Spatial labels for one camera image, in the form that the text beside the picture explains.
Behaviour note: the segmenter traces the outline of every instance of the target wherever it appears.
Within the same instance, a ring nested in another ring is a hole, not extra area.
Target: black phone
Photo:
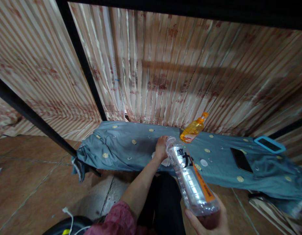
[[[236,164],[237,166],[241,169],[241,170],[245,170],[247,172],[250,172],[253,174],[253,170],[250,167],[250,164],[248,162],[248,160],[246,159],[246,156],[244,155],[244,153],[238,149],[234,149],[234,148],[230,148],[233,157],[235,158]]]

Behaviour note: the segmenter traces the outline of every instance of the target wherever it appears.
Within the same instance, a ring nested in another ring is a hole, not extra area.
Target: person's hand
[[[228,227],[228,220],[227,220],[227,212],[224,204],[219,199],[218,195],[214,193],[216,199],[219,202],[220,206],[220,218],[218,226],[213,230],[207,230],[198,218],[188,209],[185,209],[185,214],[188,217],[190,223],[194,227],[195,231],[198,235],[205,235],[205,234],[212,234],[212,235],[230,235],[229,227]]]
[[[155,150],[155,155],[154,155],[154,159],[157,159],[160,161],[160,163],[162,163],[162,161],[164,159],[167,158],[167,154],[166,154],[166,139],[168,136],[164,135],[161,136],[156,144],[156,150]]]

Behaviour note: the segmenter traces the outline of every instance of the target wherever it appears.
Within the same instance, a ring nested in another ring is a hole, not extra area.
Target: clear plastic bottle
[[[208,117],[208,113],[202,113],[202,117],[191,122],[180,135],[180,139],[185,143],[191,143],[195,137],[204,129],[204,120]]]
[[[219,222],[219,203],[195,167],[186,147],[170,136],[166,140],[166,153],[176,172],[186,208],[198,217],[206,229],[214,229]]]

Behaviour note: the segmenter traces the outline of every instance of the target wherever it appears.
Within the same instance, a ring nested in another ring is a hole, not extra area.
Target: orange juice bottle
[[[185,143],[191,143],[193,139],[204,129],[203,122],[209,114],[204,112],[202,117],[191,122],[180,135],[180,139]]]

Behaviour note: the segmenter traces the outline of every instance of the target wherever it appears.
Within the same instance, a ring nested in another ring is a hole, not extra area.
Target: floor
[[[68,140],[75,149],[81,142]],[[72,176],[70,156],[48,137],[0,139],[0,234],[42,234],[73,215],[95,220],[106,215],[136,172],[87,173],[79,184]],[[282,234],[249,203],[245,190],[210,185],[228,212],[231,234]],[[187,234],[196,234],[184,217]]]

